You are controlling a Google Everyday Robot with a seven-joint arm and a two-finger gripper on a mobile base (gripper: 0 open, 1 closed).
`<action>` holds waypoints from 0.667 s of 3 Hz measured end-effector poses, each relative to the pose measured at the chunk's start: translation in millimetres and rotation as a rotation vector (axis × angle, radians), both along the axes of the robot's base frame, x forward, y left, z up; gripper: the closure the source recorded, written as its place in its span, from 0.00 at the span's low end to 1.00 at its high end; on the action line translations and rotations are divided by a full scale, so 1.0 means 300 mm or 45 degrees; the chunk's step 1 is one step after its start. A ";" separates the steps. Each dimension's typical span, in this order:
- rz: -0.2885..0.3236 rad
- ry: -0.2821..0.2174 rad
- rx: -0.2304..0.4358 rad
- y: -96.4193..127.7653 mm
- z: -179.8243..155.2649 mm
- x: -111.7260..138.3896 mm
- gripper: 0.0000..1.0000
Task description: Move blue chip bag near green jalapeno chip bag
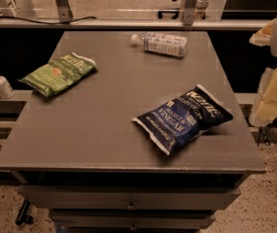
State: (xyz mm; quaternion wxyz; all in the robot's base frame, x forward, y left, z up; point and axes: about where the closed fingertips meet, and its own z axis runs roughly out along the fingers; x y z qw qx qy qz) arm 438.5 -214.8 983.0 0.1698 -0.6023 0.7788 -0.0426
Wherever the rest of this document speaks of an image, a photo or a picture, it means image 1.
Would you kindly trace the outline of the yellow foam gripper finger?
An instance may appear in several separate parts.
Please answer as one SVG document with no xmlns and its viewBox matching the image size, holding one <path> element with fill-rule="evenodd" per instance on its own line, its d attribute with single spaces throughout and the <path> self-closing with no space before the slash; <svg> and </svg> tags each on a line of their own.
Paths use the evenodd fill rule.
<svg viewBox="0 0 277 233">
<path fill-rule="evenodd" d="M 251 36 L 249 43 L 258 47 L 269 46 L 274 23 L 275 19 L 268 22 L 262 29 Z"/>
<path fill-rule="evenodd" d="M 265 127 L 277 117 L 277 68 L 266 68 L 260 78 L 258 95 L 249 115 L 255 127 Z"/>
</svg>

